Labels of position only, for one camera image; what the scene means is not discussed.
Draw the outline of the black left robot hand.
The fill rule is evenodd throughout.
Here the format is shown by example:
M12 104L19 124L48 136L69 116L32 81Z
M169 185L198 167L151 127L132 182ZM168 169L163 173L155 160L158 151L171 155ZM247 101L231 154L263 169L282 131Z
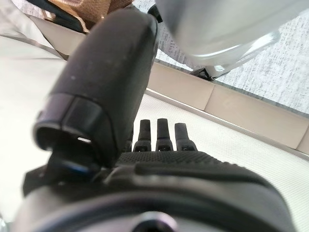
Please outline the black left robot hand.
M14 232L293 232L284 198L258 174L197 150L186 125L170 147L159 121L128 148L157 45L149 14L118 10L70 56L33 126L48 163L26 173Z

